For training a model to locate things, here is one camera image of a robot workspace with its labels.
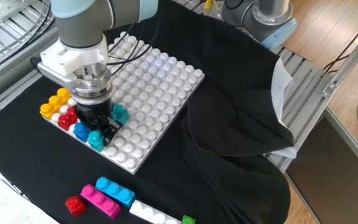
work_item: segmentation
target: mega bloks brick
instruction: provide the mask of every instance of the mega bloks brick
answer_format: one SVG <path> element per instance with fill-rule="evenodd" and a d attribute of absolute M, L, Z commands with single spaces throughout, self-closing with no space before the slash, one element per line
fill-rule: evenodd
<path fill-rule="evenodd" d="M 66 201 L 66 206 L 71 214 L 78 216 L 86 210 L 85 205 L 80 200 L 79 196 L 70 197 Z"/>
<path fill-rule="evenodd" d="M 81 140 L 83 142 L 87 142 L 88 136 L 90 135 L 90 132 L 91 131 L 84 124 L 76 123 L 75 126 L 74 126 L 74 134 L 75 134 L 75 136 L 79 140 Z"/>
<path fill-rule="evenodd" d="M 121 207 L 116 202 L 105 196 L 90 184 L 82 188 L 81 196 L 97 206 L 100 210 L 104 211 L 111 218 L 115 218 L 121 210 Z"/>
<path fill-rule="evenodd" d="M 111 117 L 115 122 L 125 125 L 129 120 L 129 113 L 122 105 L 114 105 L 111 112 Z"/>
<path fill-rule="evenodd" d="M 191 218 L 187 215 L 184 215 L 182 220 L 181 220 L 182 224 L 195 224 L 196 220 L 194 218 Z"/>
<path fill-rule="evenodd" d="M 91 131 L 88 137 L 88 142 L 93 149 L 99 152 L 104 149 L 103 136 L 100 131 Z"/>
<path fill-rule="evenodd" d="M 132 203 L 134 203 L 135 200 L 134 192 L 124 187 L 121 187 L 117 183 L 114 183 L 113 181 L 108 180 L 105 177 L 100 177 L 96 182 L 95 187 L 96 189 L 107 194 L 108 196 L 121 202 L 123 205 L 127 206 L 128 208 L 130 208 Z"/>
<path fill-rule="evenodd" d="M 60 112 L 61 113 L 65 112 L 66 114 L 61 115 L 59 117 L 57 124 L 64 130 L 68 131 L 72 124 L 77 123 L 78 117 L 75 114 L 74 109 L 72 107 L 69 107 L 67 109 L 65 107 L 67 106 L 63 105 L 60 107 Z"/>
<path fill-rule="evenodd" d="M 135 47 L 136 40 L 133 36 L 126 37 L 110 56 L 128 57 Z M 145 49 L 145 46 L 139 44 L 138 49 Z M 119 65 L 109 66 L 113 73 L 118 68 Z M 112 101 L 116 106 L 121 105 L 125 108 L 130 118 L 101 154 L 131 174 L 135 174 L 203 78 L 201 70 L 195 70 L 193 66 L 186 65 L 175 57 L 169 57 L 167 53 L 161 53 L 159 49 L 151 48 L 143 57 L 127 63 L 111 79 L 114 85 Z M 73 98 L 67 102 L 68 107 L 75 104 Z M 62 114 L 62 111 L 52 113 L 51 116 L 56 119 L 47 121 L 59 127 L 57 121 Z M 92 148 L 90 143 L 84 141 L 78 132 L 75 134 L 75 131 L 75 128 L 73 131 L 69 128 L 69 131 L 65 132 Z"/>
<path fill-rule="evenodd" d="M 62 105 L 67 104 L 68 99 L 70 99 L 70 97 L 71 97 L 70 91 L 67 90 L 66 88 L 58 89 L 56 96 L 59 97 L 59 99 L 61 99 Z"/>
<path fill-rule="evenodd" d="M 40 114 L 47 119 L 50 119 L 54 113 L 59 111 L 62 105 L 65 105 L 70 98 L 70 91 L 65 88 L 60 88 L 56 96 L 49 98 L 49 103 L 41 106 Z"/>
<path fill-rule="evenodd" d="M 138 200 L 132 204 L 129 210 L 132 214 L 154 224 L 180 224 L 179 220 L 170 217 Z"/>

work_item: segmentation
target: wooden floor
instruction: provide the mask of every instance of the wooden floor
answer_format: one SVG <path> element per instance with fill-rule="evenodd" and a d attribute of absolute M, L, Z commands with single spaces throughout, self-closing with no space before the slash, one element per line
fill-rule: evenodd
<path fill-rule="evenodd" d="M 291 0 L 298 20 L 286 48 L 325 67 L 358 33 L 358 0 Z M 349 48 L 354 49 L 358 39 Z M 358 65 L 344 80 L 329 107 L 358 140 Z M 286 224 L 315 223 L 302 201 L 291 189 L 291 207 Z"/>

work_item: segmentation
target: folded black cloth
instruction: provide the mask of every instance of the folded black cloth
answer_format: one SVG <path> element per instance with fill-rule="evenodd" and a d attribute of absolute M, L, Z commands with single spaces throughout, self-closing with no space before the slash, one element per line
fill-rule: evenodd
<path fill-rule="evenodd" d="M 0 172 L 59 223 L 146 223 L 126 207 L 111 220 L 85 200 L 87 211 L 70 214 L 66 199 L 101 176 L 179 220 L 189 215 L 197 224 L 283 223 L 287 181 L 266 158 L 254 156 L 291 146 L 291 134 L 275 121 L 267 97 L 278 57 L 237 29 L 171 0 L 160 1 L 157 15 L 131 34 L 145 26 L 142 39 L 150 42 L 159 19 L 153 46 L 202 69 L 206 80 L 136 175 L 39 115 L 58 89 L 46 78 L 0 111 Z M 109 42 L 124 29 L 107 32 Z"/>

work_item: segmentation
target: blue block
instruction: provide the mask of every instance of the blue block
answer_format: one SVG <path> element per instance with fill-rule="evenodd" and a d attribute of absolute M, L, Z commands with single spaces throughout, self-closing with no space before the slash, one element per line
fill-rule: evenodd
<path fill-rule="evenodd" d="M 123 205 L 130 208 L 135 200 L 135 193 L 121 187 L 120 185 L 108 180 L 105 177 L 100 177 L 96 182 L 96 189 L 107 194 L 108 196 L 118 200 Z"/>
<path fill-rule="evenodd" d="M 122 105 L 115 105 L 112 108 L 111 117 L 115 122 L 124 125 L 129 120 L 129 113 Z"/>
<path fill-rule="evenodd" d="M 84 124 L 78 123 L 75 125 L 74 134 L 79 140 L 86 142 L 90 135 L 90 131 Z"/>
<path fill-rule="evenodd" d="M 98 152 L 101 152 L 104 149 L 103 137 L 100 131 L 92 131 L 89 134 L 88 142 L 91 147 Z"/>

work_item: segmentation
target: green block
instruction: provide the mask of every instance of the green block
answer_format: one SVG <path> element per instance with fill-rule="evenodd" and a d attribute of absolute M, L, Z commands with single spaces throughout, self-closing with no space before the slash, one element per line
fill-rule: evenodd
<path fill-rule="evenodd" d="M 184 215 L 181 224 L 195 224 L 196 220 L 194 218 L 188 217 L 187 215 Z"/>

